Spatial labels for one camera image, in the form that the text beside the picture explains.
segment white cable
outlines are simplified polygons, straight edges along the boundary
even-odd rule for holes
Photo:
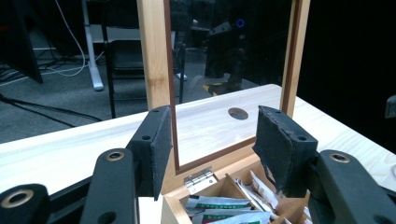
[[[13,71],[13,72],[7,73],[6,76],[12,76],[17,73],[19,73],[19,71]]]
[[[98,61],[99,58],[102,57],[103,53],[104,53],[104,52],[102,51],[102,52],[96,57],[95,60]],[[60,72],[73,71],[73,70],[76,70],[76,69],[80,69],[80,67],[64,69],[64,70],[61,70],[61,71],[56,71],[56,70],[55,70],[54,72],[42,73],[41,75],[49,75],[49,74],[57,74],[57,73],[59,74]],[[28,78],[28,77],[20,77],[20,78],[18,78],[18,79],[9,81],[9,82],[7,82],[7,83],[0,84],[0,87],[6,86],[6,85],[8,85],[8,84],[12,84],[12,83],[17,82],[17,81],[24,80],[24,79],[26,79],[26,78]]]
[[[59,12],[61,13],[62,19],[64,20],[64,25],[66,25],[67,30],[69,31],[70,35],[75,40],[75,42],[76,42],[76,44],[77,44],[77,46],[79,48],[79,51],[81,52],[81,56],[82,56],[82,66],[80,67],[80,69],[75,74],[67,75],[67,74],[63,74],[62,71],[61,72],[58,71],[58,72],[55,72],[55,73],[58,73],[59,75],[62,75],[62,76],[65,76],[65,77],[73,77],[73,76],[78,75],[82,71],[82,69],[84,69],[84,67],[85,67],[85,55],[84,55],[84,52],[82,51],[82,48],[79,45],[76,37],[73,35],[72,30],[70,29],[69,25],[67,24],[66,19],[64,18],[64,13],[62,12],[61,7],[59,6],[58,0],[55,0],[55,3],[56,3],[56,6],[59,9]]]
[[[102,57],[102,55],[103,55],[103,51],[96,57],[96,61],[98,61],[99,60],[99,58],[100,57]],[[67,72],[67,71],[73,71],[73,70],[76,70],[76,69],[80,69],[79,67],[77,67],[77,68],[69,68],[69,69],[64,69],[64,70],[60,70],[60,71],[57,71],[57,70],[55,70],[55,69],[53,69],[53,68],[47,68],[47,70],[52,70],[53,72],[48,72],[48,73],[42,73],[41,75],[48,75],[48,74],[55,74],[55,73],[62,73],[62,72]]]

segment black foam pad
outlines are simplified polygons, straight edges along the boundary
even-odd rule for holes
[[[316,155],[318,140],[285,113],[259,106],[256,144],[264,169],[269,168],[277,191],[287,197],[302,198],[308,162]]]
[[[170,107],[149,111],[126,148],[132,150],[134,163],[141,167],[141,172],[135,173],[135,178],[141,179],[137,195],[157,201],[172,148]]]
[[[115,148],[98,157],[79,223],[139,223],[130,150]]]

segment table surface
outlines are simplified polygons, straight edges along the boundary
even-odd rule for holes
[[[191,155],[197,158],[221,148],[216,139],[227,145],[249,138],[256,132],[258,105],[278,107],[279,99],[280,87],[267,85],[178,105],[182,163],[189,162]],[[230,119],[230,107],[246,110],[248,119]],[[97,157],[111,148],[125,147],[146,115],[140,113],[0,145],[0,192],[21,184],[39,183],[52,194],[92,175]],[[293,119],[318,139],[318,151],[335,149],[351,154],[379,185],[396,191],[396,174],[391,171],[396,166],[396,155],[302,99],[296,101]],[[214,120],[222,128],[207,125]],[[224,126],[226,123],[236,127]],[[207,132],[212,134],[204,139],[196,137]],[[221,137],[224,135],[230,135],[231,140],[224,140]],[[200,144],[205,144],[205,150],[196,150]],[[160,222],[161,200],[160,197],[155,203],[150,198],[140,199],[142,223]]]

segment office chair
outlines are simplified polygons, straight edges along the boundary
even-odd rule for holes
[[[116,117],[115,101],[147,100],[146,91],[136,95],[128,92],[116,92],[114,80],[144,80],[144,64],[140,39],[109,38],[108,28],[139,29],[137,4],[135,0],[108,0],[102,15],[102,32],[106,55],[106,72],[111,117]],[[185,44],[178,38],[173,49],[174,71],[184,77]],[[179,102],[183,98],[183,78],[180,79]]]

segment cable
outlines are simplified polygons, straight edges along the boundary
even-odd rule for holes
[[[0,83],[5,83],[5,82],[8,83],[9,81],[14,80],[15,78],[22,77],[22,74],[19,71],[15,70],[11,67],[5,68],[3,66],[2,70],[3,71],[0,72]]]
[[[66,18],[64,17],[64,13],[62,12],[61,6],[59,6],[58,0],[55,0],[55,3],[56,3],[56,6],[59,9],[59,12],[61,13],[62,19],[64,20],[64,25],[66,26],[66,28],[69,31],[70,35],[73,37],[74,41],[76,42],[76,44],[78,46],[79,51],[81,52],[81,56],[82,56],[82,60],[83,60],[81,68],[75,74],[68,75],[68,74],[63,74],[62,72],[59,72],[59,71],[56,72],[56,73],[58,73],[59,75],[65,76],[65,77],[73,77],[73,76],[78,75],[82,71],[82,69],[84,69],[84,67],[85,67],[85,54],[82,51],[81,45],[78,43],[76,37],[73,35],[73,32],[70,29],[70,27],[69,27],[69,25],[68,25],[68,23],[66,21]]]
[[[96,61],[99,60],[99,58],[102,57],[103,54],[104,54],[104,52],[102,51],[102,52],[96,57],[95,60],[96,60]],[[61,70],[61,71],[57,71],[57,70],[55,70],[55,69],[53,69],[53,68],[43,68],[43,69],[40,69],[40,70],[54,70],[54,71],[52,71],[52,72],[42,73],[42,74],[41,74],[41,75],[50,75],[50,74],[57,74],[57,73],[59,73],[59,72],[73,71],[73,70],[77,70],[77,69],[80,69],[80,67],[64,69],[64,70]],[[18,74],[18,73],[19,73],[19,71],[13,71],[13,72],[12,72],[12,74]],[[8,84],[12,84],[12,83],[14,83],[14,82],[18,82],[18,81],[24,80],[24,79],[26,79],[26,78],[28,78],[28,77],[17,77],[17,79],[7,81],[7,79],[9,79],[9,77],[7,77],[6,80],[0,80],[0,83],[1,83],[1,82],[6,82],[6,83],[4,83],[4,84],[0,84],[0,87],[6,86],[6,85],[8,85]]]
[[[72,124],[69,124],[69,123],[67,123],[67,122],[61,121],[61,120],[59,120],[59,119],[55,119],[55,118],[53,118],[53,117],[51,117],[51,116],[48,116],[48,115],[45,115],[45,114],[43,114],[43,113],[34,111],[34,110],[32,110],[32,109],[23,107],[23,106],[21,106],[21,105],[29,105],[29,106],[36,107],[36,108],[40,108],[40,109],[46,109],[46,110],[48,110],[48,111],[54,111],[54,112],[64,113],[64,114],[71,115],[71,116],[82,117],[82,118],[84,118],[84,119],[91,119],[91,120],[93,120],[93,121],[102,121],[101,119],[99,119],[99,118],[97,118],[97,117],[90,116],[90,115],[86,115],[86,114],[81,114],[81,113],[78,113],[78,112],[75,112],[75,111],[72,111],[72,110],[67,110],[67,109],[62,109],[62,108],[53,107],[53,106],[47,106],[47,105],[38,105],[38,104],[33,104],[33,103],[29,103],[29,102],[24,102],[24,101],[12,99],[12,98],[7,98],[7,97],[5,97],[5,96],[4,96],[3,94],[1,94],[1,93],[0,93],[0,102],[4,102],[4,103],[6,103],[6,104],[16,106],[17,108],[20,108],[20,109],[23,109],[23,110],[26,110],[26,111],[35,113],[35,114],[37,114],[37,115],[43,116],[43,117],[45,117],[45,118],[47,118],[47,119],[54,120],[54,121],[56,121],[56,122],[62,123],[62,124],[64,124],[64,125],[67,125],[67,126],[69,126],[69,127],[76,127],[76,126],[74,126],[74,125],[72,125]]]

